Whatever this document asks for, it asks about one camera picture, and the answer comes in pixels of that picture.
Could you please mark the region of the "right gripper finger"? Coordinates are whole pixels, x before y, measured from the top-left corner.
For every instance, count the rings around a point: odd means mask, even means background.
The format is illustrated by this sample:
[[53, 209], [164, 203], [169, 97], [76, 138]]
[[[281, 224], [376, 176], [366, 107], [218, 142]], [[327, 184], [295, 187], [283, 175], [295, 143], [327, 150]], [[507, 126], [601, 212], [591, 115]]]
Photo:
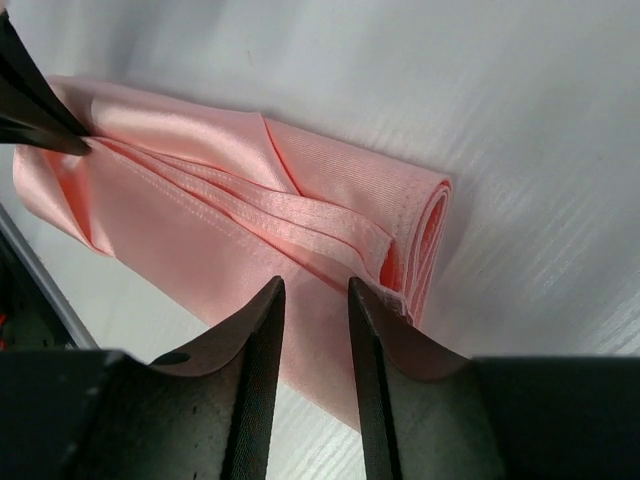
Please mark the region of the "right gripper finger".
[[67, 479], [263, 479], [285, 326], [276, 276], [240, 310], [150, 364], [93, 351], [99, 373], [64, 453]]
[[348, 315], [367, 478], [504, 478], [471, 362], [401, 319], [357, 277]]

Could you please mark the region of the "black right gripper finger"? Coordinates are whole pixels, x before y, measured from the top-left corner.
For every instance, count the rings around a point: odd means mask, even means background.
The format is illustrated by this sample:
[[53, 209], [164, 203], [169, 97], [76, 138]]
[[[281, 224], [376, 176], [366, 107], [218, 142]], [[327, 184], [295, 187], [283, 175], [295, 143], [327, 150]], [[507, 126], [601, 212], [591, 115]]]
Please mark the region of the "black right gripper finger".
[[1, 137], [89, 136], [56, 96], [26, 50], [7, 12], [1, 13]]
[[41, 98], [1, 85], [1, 143], [83, 156], [90, 133], [55, 95]]

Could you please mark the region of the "pink satin napkin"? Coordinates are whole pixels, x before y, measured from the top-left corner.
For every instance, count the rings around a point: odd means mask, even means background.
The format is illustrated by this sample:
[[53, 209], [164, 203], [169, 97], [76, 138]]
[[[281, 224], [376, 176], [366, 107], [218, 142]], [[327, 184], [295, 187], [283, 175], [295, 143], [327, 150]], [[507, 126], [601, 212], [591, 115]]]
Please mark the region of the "pink satin napkin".
[[281, 277], [281, 377], [357, 427], [348, 281], [418, 325], [450, 179], [258, 113], [77, 77], [52, 86], [90, 151], [17, 147], [25, 206], [209, 325]]

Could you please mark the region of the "aluminium front rail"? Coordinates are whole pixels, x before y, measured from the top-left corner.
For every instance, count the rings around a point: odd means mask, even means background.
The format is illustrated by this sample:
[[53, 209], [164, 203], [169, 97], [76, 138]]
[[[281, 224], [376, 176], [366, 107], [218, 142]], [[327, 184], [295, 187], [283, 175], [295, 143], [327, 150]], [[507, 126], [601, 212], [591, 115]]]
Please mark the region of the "aluminium front rail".
[[21, 289], [23, 305], [30, 300], [33, 310], [52, 333], [49, 348], [99, 348], [4, 207], [1, 207], [1, 254]]

